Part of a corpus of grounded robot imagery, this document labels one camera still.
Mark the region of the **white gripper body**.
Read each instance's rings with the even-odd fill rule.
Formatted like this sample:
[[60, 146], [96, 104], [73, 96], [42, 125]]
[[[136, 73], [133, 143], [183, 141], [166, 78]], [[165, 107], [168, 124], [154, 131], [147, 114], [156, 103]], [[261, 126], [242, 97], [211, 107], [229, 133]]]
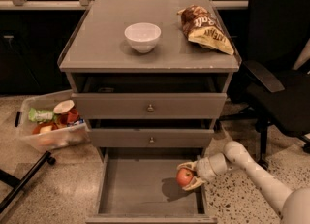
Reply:
[[196, 164], [197, 176], [204, 182], [213, 180], [218, 175], [225, 173], [227, 169], [228, 165], [223, 153], [201, 158]]

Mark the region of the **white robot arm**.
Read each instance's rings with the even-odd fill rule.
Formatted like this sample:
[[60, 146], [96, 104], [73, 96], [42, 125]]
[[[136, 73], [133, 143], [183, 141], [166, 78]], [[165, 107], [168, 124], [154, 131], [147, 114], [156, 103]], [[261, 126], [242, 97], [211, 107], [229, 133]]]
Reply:
[[310, 157], [301, 141], [271, 130], [270, 169], [258, 165], [232, 140], [198, 163], [200, 188], [219, 224], [310, 224]]

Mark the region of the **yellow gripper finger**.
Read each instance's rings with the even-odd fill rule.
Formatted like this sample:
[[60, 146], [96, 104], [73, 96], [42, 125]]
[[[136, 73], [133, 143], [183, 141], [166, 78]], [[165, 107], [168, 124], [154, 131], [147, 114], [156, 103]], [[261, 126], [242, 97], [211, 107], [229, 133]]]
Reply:
[[202, 180], [200, 177], [194, 176], [193, 179], [190, 181], [190, 183], [187, 184], [186, 186], [183, 186], [182, 189], [184, 191], [191, 191], [202, 186], [203, 184], [205, 184], [204, 180]]
[[184, 162], [184, 163], [181, 163], [179, 164], [177, 167], [176, 167], [177, 170], [180, 170], [180, 169], [188, 169], [190, 171], [193, 171], [195, 172], [197, 170], [197, 162], [194, 161], [194, 162]]

